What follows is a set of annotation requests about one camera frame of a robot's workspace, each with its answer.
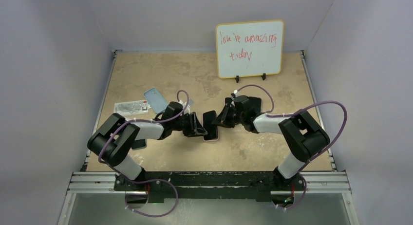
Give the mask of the black smartphone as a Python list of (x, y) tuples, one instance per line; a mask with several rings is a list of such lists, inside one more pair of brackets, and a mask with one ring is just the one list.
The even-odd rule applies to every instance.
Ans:
[(225, 98), (225, 104), (232, 104), (232, 102), (233, 102), (232, 97), (226, 97)]
[(249, 104), (250, 107), (253, 109), (255, 113), (261, 113), (261, 108), (262, 108), (262, 99), (259, 97), (249, 97)]

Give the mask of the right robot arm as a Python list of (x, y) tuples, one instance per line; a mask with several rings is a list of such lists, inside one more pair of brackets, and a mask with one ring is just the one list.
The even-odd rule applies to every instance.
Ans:
[(240, 95), (226, 98), (223, 110), (212, 125), (234, 128), (241, 124), (251, 133), (281, 134), (290, 152), (273, 170), (274, 185), (286, 189), (310, 159), (330, 144), (330, 137), (307, 111), (270, 116), (261, 111), (261, 99)]

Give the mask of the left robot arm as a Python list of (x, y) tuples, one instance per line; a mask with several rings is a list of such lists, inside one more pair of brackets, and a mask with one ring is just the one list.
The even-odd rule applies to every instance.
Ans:
[(130, 149), (139, 140), (164, 140), (173, 131), (180, 131), (185, 137), (208, 134), (195, 112), (189, 112), (180, 102), (170, 102), (161, 116), (153, 120), (128, 121), (113, 113), (89, 139), (87, 148), (126, 177), (126, 184), (132, 190), (140, 190), (145, 185), (146, 172), (129, 156)]

